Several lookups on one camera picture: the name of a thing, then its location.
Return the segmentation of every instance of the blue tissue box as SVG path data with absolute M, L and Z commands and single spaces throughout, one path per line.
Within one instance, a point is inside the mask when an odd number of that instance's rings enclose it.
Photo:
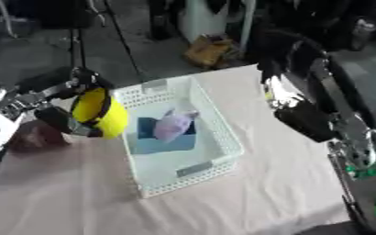
M 189 151 L 195 147 L 195 124 L 194 121 L 185 134 L 172 142 L 165 143 L 154 137 L 154 127 L 157 119 L 151 117 L 138 118 L 138 134 L 131 148 L 132 154 L 151 154 L 161 151 Z

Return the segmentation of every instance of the table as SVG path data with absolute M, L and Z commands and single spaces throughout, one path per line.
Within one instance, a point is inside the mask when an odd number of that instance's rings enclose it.
M 255 66 L 194 76 L 245 146 L 234 172 L 140 200 L 119 140 L 9 153 L 0 166 L 0 235 L 281 235 L 347 219 L 325 144 L 272 116 Z

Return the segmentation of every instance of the white plastic basket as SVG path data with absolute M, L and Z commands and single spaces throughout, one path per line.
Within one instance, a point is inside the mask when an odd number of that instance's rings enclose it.
M 129 114 L 122 136 L 133 178 L 144 198 L 227 173 L 243 153 L 238 138 L 192 76 L 133 85 L 117 89 L 113 95 Z M 194 149 L 132 154 L 138 118 L 162 118 L 172 108 L 177 112 L 199 111 Z

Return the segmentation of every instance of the yellow cup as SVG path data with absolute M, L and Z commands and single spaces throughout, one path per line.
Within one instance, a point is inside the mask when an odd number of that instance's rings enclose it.
M 102 130 L 106 139 L 117 137 L 128 124 L 127 111 L 104 88 L 79 96 L 73 104 L 72 116 L 85 125 Z

